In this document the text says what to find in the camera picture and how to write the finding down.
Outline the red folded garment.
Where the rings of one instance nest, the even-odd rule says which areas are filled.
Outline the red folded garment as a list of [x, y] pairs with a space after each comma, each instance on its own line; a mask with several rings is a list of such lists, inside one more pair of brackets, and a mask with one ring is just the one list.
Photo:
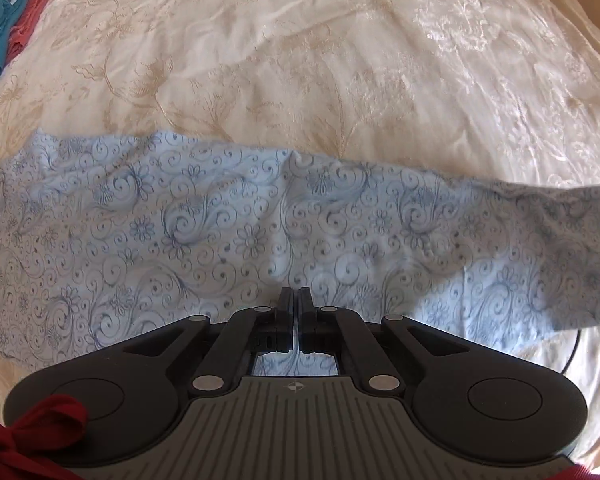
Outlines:
[[50, 0], [28, 0], [16, 24], [9, 33], [6, 60], [8, 65], [27, 47], [38, 21]]

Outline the cream floral bedspread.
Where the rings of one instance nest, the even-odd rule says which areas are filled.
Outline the cream floral bedspread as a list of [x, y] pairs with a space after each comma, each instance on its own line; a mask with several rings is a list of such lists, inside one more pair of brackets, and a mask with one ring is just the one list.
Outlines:
[[[592, 188], [600, 31], [577, 0], [50, 0], [0, 76], [0, 163], [37, 133], [158, 132]], [[574, 456], [600, 465], [600, 324], [510, 353], [583, 390]], [[0, 406], [40, 368], [0, 352]]]

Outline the light blue floral pants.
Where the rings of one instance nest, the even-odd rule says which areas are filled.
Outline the light blue floral pants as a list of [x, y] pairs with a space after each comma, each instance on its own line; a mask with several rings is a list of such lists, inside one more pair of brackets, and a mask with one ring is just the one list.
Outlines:
[[37, 133], [0, 163], [0, 352], [40, 368], [286, 286], [514, 352], [600, 324], [600, 186]]

